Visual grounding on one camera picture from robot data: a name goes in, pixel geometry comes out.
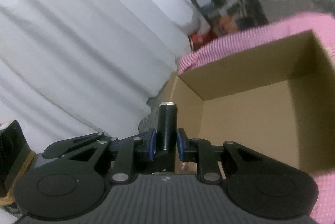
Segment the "ribbed gray panel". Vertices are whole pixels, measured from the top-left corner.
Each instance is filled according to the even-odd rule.
[[[135,182],[113,187],[90,213],[66,221],[24,217],[19,224],[316,224],[305,216],[289,221],[259,218],[241,210],[219,186],[194,175],[138,175]]]

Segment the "open box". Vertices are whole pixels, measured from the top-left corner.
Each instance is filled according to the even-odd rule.
[[[308,173],[335,166],[334,67],[311,31],[174,74],[162,96],[188,138],[232,140]]]

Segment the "white curtain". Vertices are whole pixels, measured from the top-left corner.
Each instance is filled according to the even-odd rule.
[[[0,0],[0,122],[18,120],[36,152],[136,134],[188,48],[152,0]]]

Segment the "black cylinder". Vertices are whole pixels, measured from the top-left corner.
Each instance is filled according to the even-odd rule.
[[[177,105],[163,102],[158,109],[156,152],[175,151],[177,141]]]

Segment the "pink cloth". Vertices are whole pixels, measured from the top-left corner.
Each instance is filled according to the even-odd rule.
[[[332,15],[301,13],[267,26],[249,29],[213,40],[197,52],[183,56],[178,73],[201,67],[276,39],[313,30],[321,44],[335,62],[335,19]],[[319,224],[335,223],[335,171],[314,177],[319,187],[319,197],[311,217]]]
[[[313,30],[331,56],[335,56],[335,19],[330,14],[300,13],[283,21],[230,34],[213,40],[198,51],[183,56],[178,74],[225,58],[232,54]]]

